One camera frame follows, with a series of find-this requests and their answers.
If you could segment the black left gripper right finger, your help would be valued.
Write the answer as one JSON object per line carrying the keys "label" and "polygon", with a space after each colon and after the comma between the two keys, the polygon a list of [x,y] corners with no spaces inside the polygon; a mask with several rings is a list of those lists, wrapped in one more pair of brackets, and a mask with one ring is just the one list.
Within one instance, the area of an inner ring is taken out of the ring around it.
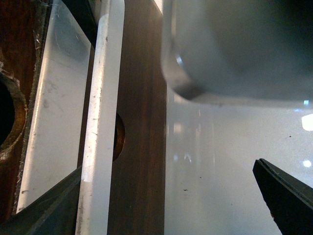
{"label": "black left gripper right finger", "polygon": [[265,159],[253,174],[274,222],[283,235],[313,233],[313,189]]}

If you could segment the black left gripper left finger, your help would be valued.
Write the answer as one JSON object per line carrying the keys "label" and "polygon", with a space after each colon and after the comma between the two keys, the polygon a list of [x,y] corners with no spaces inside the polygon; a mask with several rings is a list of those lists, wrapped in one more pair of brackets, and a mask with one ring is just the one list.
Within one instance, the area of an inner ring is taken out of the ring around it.
{"label": "black left gripper left finger", "polygon": [[82,168],[0,225],[2,235],[75,234]]}

